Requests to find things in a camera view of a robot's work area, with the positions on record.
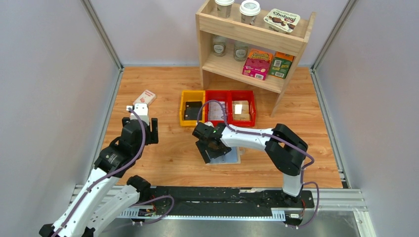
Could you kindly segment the beige card holder wallet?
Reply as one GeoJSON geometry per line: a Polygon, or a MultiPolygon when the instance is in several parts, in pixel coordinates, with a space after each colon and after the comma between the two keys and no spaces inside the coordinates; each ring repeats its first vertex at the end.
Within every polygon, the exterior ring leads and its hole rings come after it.
{"type": "Polygon", "coordinates": [[[240,164],[241,156],[245,153],[245,150],[239,147],[234,147],[230,152],[217,158],[210,160],[211,165],[216,164],[240,164]]]}

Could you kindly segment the red plastic bin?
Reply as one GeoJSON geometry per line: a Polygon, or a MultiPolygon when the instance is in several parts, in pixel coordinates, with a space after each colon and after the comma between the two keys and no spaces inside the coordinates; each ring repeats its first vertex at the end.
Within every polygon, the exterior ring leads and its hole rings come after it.
{"type": "Polygon", "coordinates": [[[256,107],[254,93],[251,90],[230,90],[231,109],[229,123],[240,127],[254,127],[256,107]]]}
{"type": "MultiPolygon", "coordinates": [[[[228,124],[233,124],[232,116],[232,97],[229,90],[206,90],[206,101],[216,100],[224,108],[228,124]]],[[[206,104],[205,122],[211,122],[213,125],[224,122],[224,114],[217,102],[206,104]]]]}

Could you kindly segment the yellow plastic bin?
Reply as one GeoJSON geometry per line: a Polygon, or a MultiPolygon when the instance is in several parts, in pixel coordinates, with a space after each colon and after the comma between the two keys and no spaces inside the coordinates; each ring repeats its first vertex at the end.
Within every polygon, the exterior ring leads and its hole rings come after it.
{"type": "Polygon", "coordinates": [[[197,118],[200,122],[205,120],[205,109],[201,110],[202,105],[206,101],[206,92],[204,90],[183,90],[181,92],[179,123],[182,127],[196,126],[197,118]]]}

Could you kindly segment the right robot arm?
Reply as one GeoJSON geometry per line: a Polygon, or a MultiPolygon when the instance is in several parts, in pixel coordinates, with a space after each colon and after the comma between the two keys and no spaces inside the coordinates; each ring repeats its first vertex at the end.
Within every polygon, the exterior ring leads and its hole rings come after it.
{"type": "Polygon", "coordinates": [[[234,147],[263,151],[283,174],[282,200],[287,206],[296,206],[302,199],[303,171],[314,163],[308,144],[284,124],[274,128],[254,129],[218,123],[216,126],[198,122],[192,135],[205,161],[225,155],[234,147]]]}

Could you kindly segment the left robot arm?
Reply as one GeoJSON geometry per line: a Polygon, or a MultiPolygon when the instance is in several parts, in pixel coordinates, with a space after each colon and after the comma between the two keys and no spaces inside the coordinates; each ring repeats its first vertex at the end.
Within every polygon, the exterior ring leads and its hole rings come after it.
{"type": "Polygon", "coordinates": [[[122,119],[120,136],[102,149],[87,182],[68,209],[39,230],[42,237],[97,237],[125,209],[150,202],[151,184],[138,175],[130,177],[122,190],[99,206],[107,193],[138,159],[145,146],[159,141],[158,119],[122,119]]]}

